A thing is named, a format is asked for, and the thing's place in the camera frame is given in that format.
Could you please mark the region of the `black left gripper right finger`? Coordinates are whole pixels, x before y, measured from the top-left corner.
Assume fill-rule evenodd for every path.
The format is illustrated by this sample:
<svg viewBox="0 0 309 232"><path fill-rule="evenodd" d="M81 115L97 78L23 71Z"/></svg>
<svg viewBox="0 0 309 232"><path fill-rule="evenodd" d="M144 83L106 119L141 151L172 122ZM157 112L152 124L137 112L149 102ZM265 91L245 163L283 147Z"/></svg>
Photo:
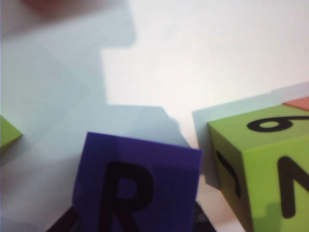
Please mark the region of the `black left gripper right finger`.
<svg viewBox="0 0 309 232"><path fill-rule="evenodd" d="M198 202L195 204L193 232L216 232Z"/></svg>

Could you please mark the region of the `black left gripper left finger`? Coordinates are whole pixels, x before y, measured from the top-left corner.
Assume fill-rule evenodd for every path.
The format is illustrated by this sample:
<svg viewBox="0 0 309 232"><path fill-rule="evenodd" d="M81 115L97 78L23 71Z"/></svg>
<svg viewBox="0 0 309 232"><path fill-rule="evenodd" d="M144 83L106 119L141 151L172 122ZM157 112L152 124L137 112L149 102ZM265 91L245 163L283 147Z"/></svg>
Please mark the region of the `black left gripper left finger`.
<svg viewBox="0 0 309 232"><path fill-rule="evenodd" d="M76 210L71 206L47 232L80 232L80 220Z"/></svg>

